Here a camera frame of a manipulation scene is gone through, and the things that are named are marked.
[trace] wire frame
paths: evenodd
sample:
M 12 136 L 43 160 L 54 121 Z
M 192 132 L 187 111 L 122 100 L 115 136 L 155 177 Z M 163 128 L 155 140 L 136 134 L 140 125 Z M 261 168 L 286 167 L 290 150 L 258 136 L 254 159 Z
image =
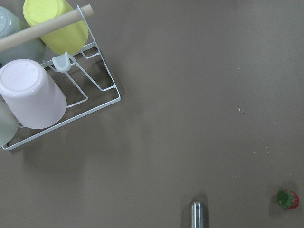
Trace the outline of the wire frame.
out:
M 121 95 L 93 33 L 80 7 L 77 6 L 77 8 L 88 27 L 93 42 L 85 45 L 74 55 L 69 55 L 72 68 L 68 72 L 59 73 L 55 69 L 52 60 L 44 61 L 41 64 L 63 91 L 67 101 L 70 101 L 65 115 L 58 123 L 46 129 L 34 130 L 22 125 L 19 126 L 14 138 L 2 147 L 4 150 L 13 150 L 48 132 L 121 100 Z

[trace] red strawberry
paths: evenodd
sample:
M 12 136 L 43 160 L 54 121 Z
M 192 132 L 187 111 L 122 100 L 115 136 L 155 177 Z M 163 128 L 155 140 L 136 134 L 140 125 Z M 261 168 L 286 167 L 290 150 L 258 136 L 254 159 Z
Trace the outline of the red strawberry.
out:
M 299 197 L 298 195 L 291 190 L 285 189 L 278 193 L 277 201 L 281 207 L 289 210 L 294 209 L 299 206 Z

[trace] pink cup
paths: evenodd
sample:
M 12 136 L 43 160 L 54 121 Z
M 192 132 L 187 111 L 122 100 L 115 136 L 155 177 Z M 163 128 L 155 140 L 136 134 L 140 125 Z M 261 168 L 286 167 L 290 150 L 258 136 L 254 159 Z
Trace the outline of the pink cup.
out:
M 0 69 L 0 93 L 18 121 L 32 129 L 54 125 L 67 108 L 53 79 L 29 59 L 14 60 Z

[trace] wooden handle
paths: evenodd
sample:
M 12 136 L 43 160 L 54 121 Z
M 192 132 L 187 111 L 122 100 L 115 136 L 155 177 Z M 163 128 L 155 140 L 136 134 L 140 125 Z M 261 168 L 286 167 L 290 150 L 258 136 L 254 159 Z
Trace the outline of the wooden handle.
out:
M 94 14 L 91 5 L 86 5 L 80 8 L 85 17 L 90 17 Z M 82 16 L 78 9 L 65 13 L 57 18 L 48 20 L 41 24 L 27 28 L 20 32 L 0 39 L 0 52 L 28 42 L 32 39 L 41 37 L 47 33 L 65 27 L 82 20 Z

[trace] cup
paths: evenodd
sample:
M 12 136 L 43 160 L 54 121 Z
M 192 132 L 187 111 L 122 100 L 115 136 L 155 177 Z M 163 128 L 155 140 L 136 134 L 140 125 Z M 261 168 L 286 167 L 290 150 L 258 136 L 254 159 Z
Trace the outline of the cup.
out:
M 23 15 L 30 26 L 43 23 L 73 8 L 65 0 L 25 0 Z M 84 21 L 79 21 L 41 36 L 43 42 L 56 54 L 74 54 L 87 42 L 89 31 Z
M 37 62 L 18 59 L 0 69 L 0 93 L 18 121 L 32 129 L 47 128 L 64 115 L 67 100 Z
M 0 101 L 0 146 L 7 144 L 16 134 L 19 122 L 7 104 Z
M 4 38 L 28 28 L 24 22 L 7 8 L 0 6 L 0 38 Z M 0 63 L 7 64 L 15 59 L 27 58 L 41 62 L 46 51 L 45 44 L 39 39 L 33 39 L 24 44 L 0 53 Z

